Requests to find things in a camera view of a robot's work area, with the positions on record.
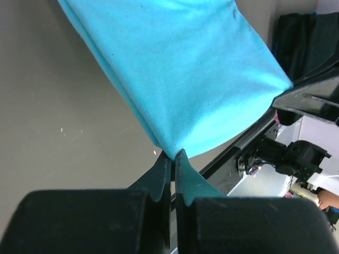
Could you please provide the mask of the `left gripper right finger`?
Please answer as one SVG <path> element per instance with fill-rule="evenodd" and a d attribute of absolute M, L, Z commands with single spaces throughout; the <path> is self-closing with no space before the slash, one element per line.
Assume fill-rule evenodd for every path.
<path fill-rule="evenodd" d="M 227 197 L 175 157 L 179 253 L 338 253 L 323 212 L 300 198 Z"/>

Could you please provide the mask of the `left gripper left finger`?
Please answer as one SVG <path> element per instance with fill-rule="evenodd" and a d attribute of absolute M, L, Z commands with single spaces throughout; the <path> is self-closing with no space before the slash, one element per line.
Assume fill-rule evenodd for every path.
<path fill-rule="evenodd" d="M 126 189 L 30 192 L 4 232 L 1 253 L 165 253 L 171 174 L 161 153 Z"/>

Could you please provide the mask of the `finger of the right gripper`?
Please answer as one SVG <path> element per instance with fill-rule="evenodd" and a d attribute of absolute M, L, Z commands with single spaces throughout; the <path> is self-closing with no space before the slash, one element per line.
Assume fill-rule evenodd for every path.
<path fill-rule="evenodd" d="M 293 89 L 273 100 L 272 107 L 338 125 L 338 55 L 296 80 Z"/>

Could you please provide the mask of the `cyan t shirt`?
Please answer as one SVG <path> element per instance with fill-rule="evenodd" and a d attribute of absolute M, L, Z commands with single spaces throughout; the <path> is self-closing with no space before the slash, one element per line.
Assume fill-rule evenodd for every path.
<path fill-rule="evenodd" d="M 231 140 L 293 84 L 235 1 L 60 1 L 154 143 L 188 157 Z"/>

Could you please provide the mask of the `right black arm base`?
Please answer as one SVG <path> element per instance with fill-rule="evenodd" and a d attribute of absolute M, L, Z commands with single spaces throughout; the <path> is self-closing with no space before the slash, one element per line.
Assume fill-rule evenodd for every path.
<path fill-rule="evenodd" d="M 320 163 L 331 155 L 308 141 L 298 140 L 289 145 L 267 137 L 260 138 L 238 159 L 237 169 L 247 175 L 255 174 L 264 165 L 272 166 L 277 173 L 292 176 L 305 183 L 323 169 Z"/>

